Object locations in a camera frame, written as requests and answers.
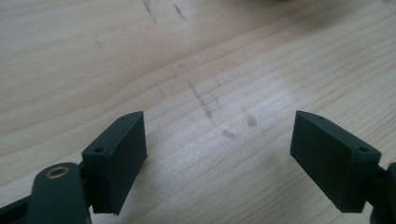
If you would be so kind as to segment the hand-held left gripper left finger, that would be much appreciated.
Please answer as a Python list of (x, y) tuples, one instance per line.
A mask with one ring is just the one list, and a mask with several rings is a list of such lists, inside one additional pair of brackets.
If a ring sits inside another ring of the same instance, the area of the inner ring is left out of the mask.
[(83, 150), (94, 213), (120, 213), (147, 157), (142, 111), (116, 119)]

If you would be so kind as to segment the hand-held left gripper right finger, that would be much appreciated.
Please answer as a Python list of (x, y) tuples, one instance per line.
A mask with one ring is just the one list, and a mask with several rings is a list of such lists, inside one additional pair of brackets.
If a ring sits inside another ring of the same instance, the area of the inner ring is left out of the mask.
[(365, 180), (381, 158), (377, 149), (328, 119), (298, 111), (290, 155), (340, 211), (362, 211)]

